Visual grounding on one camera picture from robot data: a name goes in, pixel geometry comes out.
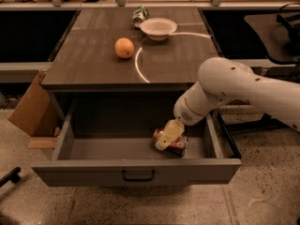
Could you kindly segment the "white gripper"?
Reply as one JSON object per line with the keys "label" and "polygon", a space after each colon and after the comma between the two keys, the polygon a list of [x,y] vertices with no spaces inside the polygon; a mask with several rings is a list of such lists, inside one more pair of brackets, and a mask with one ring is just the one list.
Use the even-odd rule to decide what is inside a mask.
{"label": "white gripper", "polygon": [[160,151],[179,138],[185,131],[185,126],[194,126],[204,119],[203,114],[196,114],[188,107],[184,96],[175,102],[173,115],[176,119],[170,120],[163,129],[155,131],[155,146]]}

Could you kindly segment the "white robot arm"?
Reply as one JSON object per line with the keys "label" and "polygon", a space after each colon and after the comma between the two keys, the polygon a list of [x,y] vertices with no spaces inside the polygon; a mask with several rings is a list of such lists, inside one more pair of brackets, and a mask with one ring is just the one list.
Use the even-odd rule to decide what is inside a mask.
{"label": "white robot arm", "polygon": [[227,58],[205,60],[196,81],[177,101],[174,119],[162,130],[155,146],[163,151],[214,109],[234,100],[245,101],[285,125],[300,129],[300,84],[266,78]]}

